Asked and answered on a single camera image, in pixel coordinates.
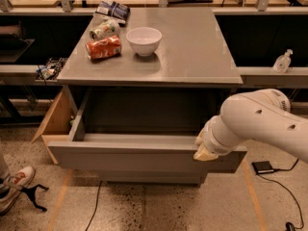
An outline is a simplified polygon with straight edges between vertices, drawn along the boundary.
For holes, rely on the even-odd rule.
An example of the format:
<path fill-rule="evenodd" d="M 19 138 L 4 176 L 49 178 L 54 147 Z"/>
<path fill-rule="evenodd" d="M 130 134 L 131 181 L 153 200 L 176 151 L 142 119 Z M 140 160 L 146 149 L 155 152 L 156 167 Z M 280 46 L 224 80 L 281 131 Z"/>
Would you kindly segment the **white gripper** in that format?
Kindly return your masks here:
<path fill-rule="evenodd" d="M 199 145 L 193 155 L 195 160 L 213 161 L 232 152 L 238 145 L 238 136 L 224 124 L 220 115 L 215 115 L 206 122 L 194 144 Z"/>

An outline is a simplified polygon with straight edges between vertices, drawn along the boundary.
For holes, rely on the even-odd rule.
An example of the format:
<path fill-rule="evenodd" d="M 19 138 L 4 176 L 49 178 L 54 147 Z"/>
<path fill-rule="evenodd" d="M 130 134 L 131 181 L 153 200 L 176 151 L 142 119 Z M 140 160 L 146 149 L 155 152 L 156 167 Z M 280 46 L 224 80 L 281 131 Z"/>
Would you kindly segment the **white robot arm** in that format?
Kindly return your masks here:
<path fill-rule="evenodd" d="M 308 119 L 290 113 L 287 96 L 275 89 L 234 94 L 206 122 L 195 140 L 197 161 L 213 161 L 247 140 L 279 148 L 308 163 Z"/>

